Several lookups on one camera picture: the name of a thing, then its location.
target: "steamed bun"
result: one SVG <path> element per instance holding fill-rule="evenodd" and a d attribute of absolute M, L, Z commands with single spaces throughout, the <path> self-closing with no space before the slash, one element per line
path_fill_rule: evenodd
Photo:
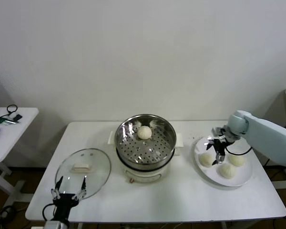
<path fill-rule="evenodd" d="M 242 166 L 245 163 L 244 156 L 229 155 L 228 159 L 232 165 L 237 167 Z"/>
<path fill-rule="evenodd" d="M 204 167 L 211 167 L 213 161 L 214 161 L 214 158 L 212 157 L 210 153 L 203 153 L 199 155 L 199 162 Z"/>
<path fill-rule="evenodd" d="M 143 125 L 138 129 L 137 134 L 140 139 L 147 140 L 153 133 L 150 127 Z"/>
<path fill-rule="evenodd" d="M 236 168 L 229 164 L 223 164 L 219 167 L 219 173 L 224 178 L 232 179 L 236 175 Z"/>

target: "stainless steel steamer basket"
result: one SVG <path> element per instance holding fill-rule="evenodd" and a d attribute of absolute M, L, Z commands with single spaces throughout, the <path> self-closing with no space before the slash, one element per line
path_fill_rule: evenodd
<path fill-rule="evenodd" d="M 149 126 L 150 139 L 142 140 L 137 136 L 140 126 Z M 115 146 L 120 160 L 137 171 L 154 171 L 165 166 L 174 155 L 176 133 L 165 119 L 140 114 L 125 120 L 115 133 Z"/>

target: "white plate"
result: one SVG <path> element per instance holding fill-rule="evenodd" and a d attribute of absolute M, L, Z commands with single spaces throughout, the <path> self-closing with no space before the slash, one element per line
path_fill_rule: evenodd
<path fill-rule="evenodd" d="M 226 152 L 225 161 L 222 164 L 214 165 L 212 167 L 204 167 L 199 162 L 200 154 L 208 152 L 214 156 L 214 160 L 216 156 L 214 147 L 211 147 L 210 149 L 206 150 L 205 143 L 208 143 L 208 140 L 206 138 L 202 138 L 201 140 L 197 142 L 195 149 L 194 149 L 194 157 L 195 157 L 198 167 L 207 177 L 209 177 L 211 180 L 215 181 L 218 184 L 221 184 L 224 186 L 230 186 L 230 187 L 242 186 L 250 179 L 252 175 L 252 165 L 249 160 L 248 154 L 253 153 L 253 150 L 251 150 L 248 154 L 244 155 L 246 159 L 246 162 L 244 163 L 244 165 L 240 167 L 235 167 L 236 168 L 235 177 L 233 177 L 232 179 L 227 179 L 227 178 L 222 177 L 218 173 L 218 169 L 224 163 L 231 164 L 228 159 L 229 153 Z M 248 148 L 245 149 L 243 146 L 240 146 L 240 144 L 237 144 L 237 142 L 235 142 L 233 145 L 228 147 L 229 151 L 236 153 L 236 154 L 241 154 L 245 152 L 246 150 L 248 150 Z"/>

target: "table leg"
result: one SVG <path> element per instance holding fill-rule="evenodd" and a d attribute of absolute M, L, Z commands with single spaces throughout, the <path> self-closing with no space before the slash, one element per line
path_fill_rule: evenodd
<path fill-rule="evenodd" d="M 7 175 L 11 174 L 11 170 L 3 162 L 0 163 L 0 170 L 5 172 Z"/>
<path fill-rule="evenodd" d="M 82 229 L 82 223 L 79 223 L 77 229 Z"/>
<path fill-rule="evenodd" d="M 222 229 L 227 229 L 227 224 L 225 222 L 220 222 Z"/>
<path fill-rule="evenodd" d="M 24 180 L 17 182 L 15 186 L 7 182 L 0 176 L 0 189 L 9 195 L 9 198 L 5 202 L 4 206 L 12 205 L 14 202 L 30 202 L 33 194 L 22 194 L 20 190 L 24 185 Z"/>

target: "white table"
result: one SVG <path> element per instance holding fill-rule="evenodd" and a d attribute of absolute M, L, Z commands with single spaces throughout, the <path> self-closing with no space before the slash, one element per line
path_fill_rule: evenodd
<path fill-rule="evenodd" d="M 226 121 L 171 122 L 184 148 L 170 162 L 169 175 L 155 183 L 129 183 L 114 147 L 107 144 L 120 122 L 70 123 L 26 211 L 29 220 L 43 220 L 42 208 L 52 203 L 51 188 L 61 162 L 83 148 L 99 148 L 112 162 L 104 187 L 71 210 L 70 222 L 201 222 L 278 218 L 286 208 L 254 153 L 253 175 L 242 187 L 223 187 L 207 179 L 193 163 L 193 138 L 210 135 Z M 245 141 L 239 143 L 244 149 Z M 53 208 L 46 210 L 48 219 Z"/>
<path fill-rule="evenodd" d="M 5 107 L 0 107 L 0 116 L 6 115 L 7 113 Z M 18 181 L 16 186 L 13 187 L 4 179 L 4 175 L 10 175 L 11 171 L 2 163 L 2 161 L 34 120 L 38 114 L 38 109 L 19 107 L 17 113 L 23 116 L 23 118 L 19 120 L 20 123 L 14 125 L 0 124 L 0 170 L 2 171 L 2 174 L 0 175 L 0 189 L 9 195 L 5 206 L 11 205 L 15 201 L 29 202 L 32 197 L 32 194 L 20 193 L 24 184 L 23 180 Z"/>

